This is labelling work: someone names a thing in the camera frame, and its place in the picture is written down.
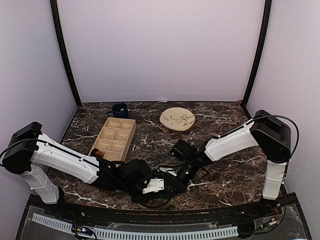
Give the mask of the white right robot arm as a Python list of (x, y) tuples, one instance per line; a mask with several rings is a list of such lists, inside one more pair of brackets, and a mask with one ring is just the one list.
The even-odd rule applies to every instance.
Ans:
[(174, 176), (177, 188), (186, 187), (201, 168), (237, 152), (259, 147), (266, 157), (267, 167), (263, 200), (255, 205), (255, 213), (266, 217), (275, 208), (274, 200), (279, 196), (289, 162), (298, 147), (292, 144), (292, 130), (286, 122), (298, 128), (289, 117), (270, 114), (261, 109), (241, 126), (214, 136), (199, 146), (178, 140), (170, 151), (175, 158), (184, 162)]

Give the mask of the black red yellow argyle sock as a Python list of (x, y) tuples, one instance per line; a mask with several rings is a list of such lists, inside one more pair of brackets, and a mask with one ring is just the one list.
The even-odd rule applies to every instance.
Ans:
[(104, 154), (103, 154), (98, 148), (94, 148), (94, 149), (91, 151), (91, 156), (100, 156), (100, 157), (103, 157)]

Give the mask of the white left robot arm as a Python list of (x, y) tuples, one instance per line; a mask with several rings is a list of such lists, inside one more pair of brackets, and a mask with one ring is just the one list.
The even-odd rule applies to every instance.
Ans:
[(81, 154), (52, 140), (36, 121), (12, 135), (0, 154), (0, 165), (23, 178), (60, 218), (67, 218), (71, 208), (64, 202), (63, 190), (51, 182), (41, 166), (67, 173), (98, 189), (123, 191), (138, 203), (168, 198), (173, 188), (167, 177), (153, 175), (144, 160), (121, 163), (106, 160), (98, 153)]

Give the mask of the dark green sock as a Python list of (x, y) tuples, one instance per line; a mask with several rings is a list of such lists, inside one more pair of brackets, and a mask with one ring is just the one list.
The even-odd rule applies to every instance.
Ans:
[(158, 192), (161, 199), (169, 199), (174, 196), (175, 187), (172, 184), (165, 184), (164, 187)]

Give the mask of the wooden compartment box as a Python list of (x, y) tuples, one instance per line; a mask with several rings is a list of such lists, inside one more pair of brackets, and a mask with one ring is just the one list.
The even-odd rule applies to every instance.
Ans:
[(109, 117), (100, 130), (89, 154), (95, 155), (100, 167), (116, 166), (126, 161), (133, 136), (137, 128), (134, 119)]

